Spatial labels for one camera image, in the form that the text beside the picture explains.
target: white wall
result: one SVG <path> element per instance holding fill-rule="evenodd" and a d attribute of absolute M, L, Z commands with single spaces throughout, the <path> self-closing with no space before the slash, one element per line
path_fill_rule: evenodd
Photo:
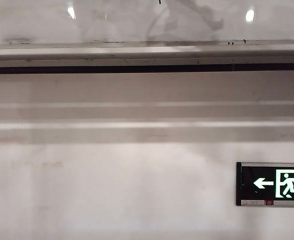
<path fill-rule="evenodd" d="M 236 162 L 294 162 L 294 71 L 0 75 L 0 239 L 289 240 Z"/>
<path fill-rule="evenodd" d="M 243 39 L 294 40 L 294 1 L 0 0 L 0 44 Z"/>

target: door icon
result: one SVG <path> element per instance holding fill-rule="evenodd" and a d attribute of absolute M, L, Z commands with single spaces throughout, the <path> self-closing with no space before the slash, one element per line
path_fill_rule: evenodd
<path fill-rule="evenodd" d="M 276 170 L 276 198 L 292 198 L 294 194 L 294 169 Z"/>

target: ceiling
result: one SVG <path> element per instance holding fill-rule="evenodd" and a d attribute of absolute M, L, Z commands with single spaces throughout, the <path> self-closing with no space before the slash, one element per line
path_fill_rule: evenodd
<path fill-rule="evenodd" d="M 294 1 L 161 2 L 0 0 L 0 44 L 294 40 Z"/>

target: arrow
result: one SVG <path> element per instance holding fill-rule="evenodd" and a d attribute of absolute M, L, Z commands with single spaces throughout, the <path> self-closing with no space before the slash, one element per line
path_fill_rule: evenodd
<path fill-rule="evenodd" d="M 253 184 L 256 185 L 260 189 L 265 189 L 264 185 L 273 186 L 273 181 L 264 181 L 265 177 L 261 177 L 256 180 Z"/>

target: exit sign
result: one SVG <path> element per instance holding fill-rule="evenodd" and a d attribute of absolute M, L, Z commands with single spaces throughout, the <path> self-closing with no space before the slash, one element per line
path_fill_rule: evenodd
<path fill-rule="evenodd" d="M 237 163 L 238 206 L 294 207 L 294 163 Z"/>

